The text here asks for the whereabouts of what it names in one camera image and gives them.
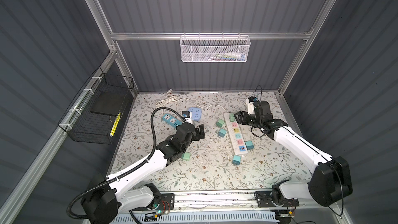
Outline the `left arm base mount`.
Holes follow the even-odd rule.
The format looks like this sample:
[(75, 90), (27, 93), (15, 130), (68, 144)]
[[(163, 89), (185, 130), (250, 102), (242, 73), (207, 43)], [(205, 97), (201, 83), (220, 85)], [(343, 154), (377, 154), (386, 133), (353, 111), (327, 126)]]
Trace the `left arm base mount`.
[(160, 194), (146, 207), (134, 208), (133, 211), (170, 211), (174, 209), (175, 194)]

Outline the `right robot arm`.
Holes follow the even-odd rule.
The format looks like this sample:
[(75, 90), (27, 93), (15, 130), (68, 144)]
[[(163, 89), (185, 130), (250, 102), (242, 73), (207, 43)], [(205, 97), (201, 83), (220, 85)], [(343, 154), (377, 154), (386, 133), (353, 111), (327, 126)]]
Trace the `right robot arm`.
[(307, 181), (285, 180), (272, 186), (275, 206), (284, 206), (293, 199), (313, 199), (329, 207), (353, 193), (348, 162), (321, 151), (299, 136), (286, 122), (275, 119), (269, 103), (252, 96), (246, 101), (248, 110), (234, 114), (238, 124), (257, 128), (263, 135), (283, 145), (308, 168), (312, 177)]

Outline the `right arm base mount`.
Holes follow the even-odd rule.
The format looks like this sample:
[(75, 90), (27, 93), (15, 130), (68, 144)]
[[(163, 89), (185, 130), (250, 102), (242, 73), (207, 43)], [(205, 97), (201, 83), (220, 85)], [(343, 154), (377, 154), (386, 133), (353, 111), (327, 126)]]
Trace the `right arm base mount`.
[(254, 192), (258, 207), (298, 207), (298, 199), (286, 199), (277, 190), (260, 190)]

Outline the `long white power strip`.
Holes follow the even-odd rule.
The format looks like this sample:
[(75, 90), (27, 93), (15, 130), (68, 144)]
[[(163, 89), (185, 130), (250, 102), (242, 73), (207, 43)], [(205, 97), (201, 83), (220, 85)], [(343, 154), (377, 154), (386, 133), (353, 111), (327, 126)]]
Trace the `long white power strip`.
[(231, 121), (231, 116), (232, 113), (224, 114), (224, 119), (226, 122), (226, 127), (230, 136), (234, 154), (236, 156), (246, 155), (248, 153), (248, 149), (243, 138), (243, 133), (240, 130), (239, 124), (237, 123), (236, 119), (234, 118), (234, 121)]

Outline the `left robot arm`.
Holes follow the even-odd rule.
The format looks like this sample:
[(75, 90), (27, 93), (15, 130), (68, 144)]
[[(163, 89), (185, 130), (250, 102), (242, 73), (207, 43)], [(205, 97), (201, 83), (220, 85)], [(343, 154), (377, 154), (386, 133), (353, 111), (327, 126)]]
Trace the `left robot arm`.
[(90, 187), (107, 182), (108, 185), (96, 189), (83, 196), (83, 207), (90, 223), (109, 224), (124, 211), (134, 209), (163, 210), (162, 195), (154, 184), (128, 191), (151, 174), (166, 168), (171, 163), (181, 159), (193, 141), (205, 138), (205, 125), (195, 127), (184, 122), (176, 127), (176, 133), (162, 141), (155, 148), (152, 156), (143, 158), (128, 168), (106, 178), (98, 177), (90, 183)]

